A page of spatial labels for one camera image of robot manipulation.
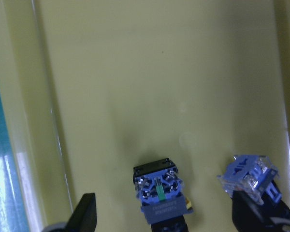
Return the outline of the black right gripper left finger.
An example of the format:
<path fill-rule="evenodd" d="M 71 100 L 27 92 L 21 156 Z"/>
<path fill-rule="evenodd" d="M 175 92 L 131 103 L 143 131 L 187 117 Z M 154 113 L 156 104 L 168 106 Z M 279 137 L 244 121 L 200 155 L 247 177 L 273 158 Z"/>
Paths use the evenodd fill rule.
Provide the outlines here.
<path fill-rule="evenodd" d="M 46 226 L 43 232 L 94 232 L 97 227 L 96 194 L 83 194 L 67 222 Z"/>

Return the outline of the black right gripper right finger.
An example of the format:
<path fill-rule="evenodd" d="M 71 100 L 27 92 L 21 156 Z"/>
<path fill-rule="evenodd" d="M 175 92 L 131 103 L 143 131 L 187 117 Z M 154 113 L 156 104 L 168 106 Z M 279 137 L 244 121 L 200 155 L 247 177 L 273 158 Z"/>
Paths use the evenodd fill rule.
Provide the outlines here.
<path fill-rule="evenodd" d="M 239 232 L 290 232 L 290 208 L 283 200 L 274 202 L 268 193 L 257 204 L 243 188 L 232 195 L 232 221 Z"/>

